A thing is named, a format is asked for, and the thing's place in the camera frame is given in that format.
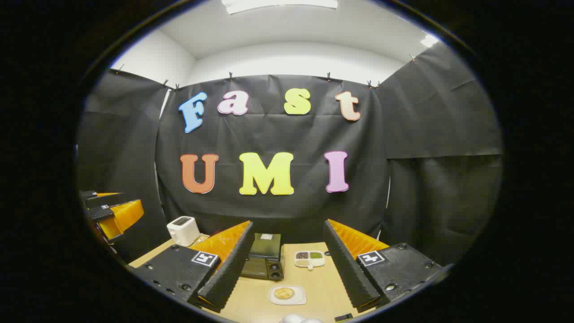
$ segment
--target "letter m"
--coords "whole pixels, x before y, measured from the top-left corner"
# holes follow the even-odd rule
[[[291,195],[294,189],[291,187],[290,167],[293,154],[278,152],[273,156],[268,168],[265,168],[261,158],[255,152],[246,152],[239,155],[243,162],[243,187],[239,193],[243,195],[255,195],[257,189],[253,186],[253,180],[257,183],[262,194],[267,193],[271,181],[273,195]]]

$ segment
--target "white plate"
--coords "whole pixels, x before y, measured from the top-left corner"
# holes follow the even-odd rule
[[[309,258],[305,258],[305,259],[298,259],[297,258],[297,254],[300,252],[306,252]],[[321,258],[315,258],[315,259],[311,259],[311,252],[318,252],[321,254]],[[307,267],[309,270],[313,270],[313,267],[320,267],[325,265],[325,255],[320,252],[319,250],[302,250],[302,251],[297,251],[295,253],[295,255],[293,256],[294,259],[294,263],[295,266],[297,267]],[[309,260],[309,264],[307,266],[304,265],[298,265],[297,261],[298,260]]]
[[[289,299],[278,299],[275,297],[275,290],[283,287],[292,289],[295,294],[293,294]],[[277,305],[302,305],[307,303],[307,296],[305,295],[305,290],[301,286],[276,286],[269,290],[269,301]]]

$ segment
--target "fluorescent light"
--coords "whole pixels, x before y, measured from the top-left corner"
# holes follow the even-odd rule
[[[423,40],[421,40],[421,44],[425,45],[426,47],[431,47],[432,45],[438,43],[439,40],[432,35],[427,35]]]
[[[338,0],[221,0],[229,14],[245,10],[281,6],[281,5],[306,5],[336,9]]]

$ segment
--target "cookie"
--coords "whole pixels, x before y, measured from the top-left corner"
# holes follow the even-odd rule
[[[276,289],[274,295],[278,299],[289,299],[295,295],[295,291],[288,287],[282,287],[280,289]]]

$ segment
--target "black backdrop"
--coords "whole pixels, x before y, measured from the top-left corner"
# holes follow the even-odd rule
[[[154,170],[161,84],[108,71],[86,98],[77,135],[80,190],[122,192],[142,202],[144,215],[114,248],[131,262],[169,239]]]
[[[291,88],[308,89],[311,110],[287,115],[283,104]],[[221,114],[217,105],[232,90],[249,94],[249,111],[242,116]],[[203,124],[185,133],[179,106],[199,92]],[[357,121],[341,115],[335,95],[350,91],[359,103]],[[376,237],[384,212],[387,186],[383,152],[381,103],[365,84],[311,76],[265,75],[204,82],[172,92],[161,116],[156,163],[161,198],[167,218],[197,218],[202,232],[213,234],[245,220],[254,221],[256,232],[281,233],[285,243],[322,241],[326,218],[340,221]],[[323,154],[345,151],[349,189],[328,193],[329,168]],[[240,195],[243,163],[239,155],[256,152],[267,167],[277,152],[294,156],[290,167],[292,195]],[[203,182],[201,156],[219,155],[215,186],[206,194],[190,193],[182,183],[180,156],[197,155],[196,181]]]
[[[487,224],[502,179],[495,109],[475,74],[437,43],[376,90],[390,192],[380,239],[446,265]]]

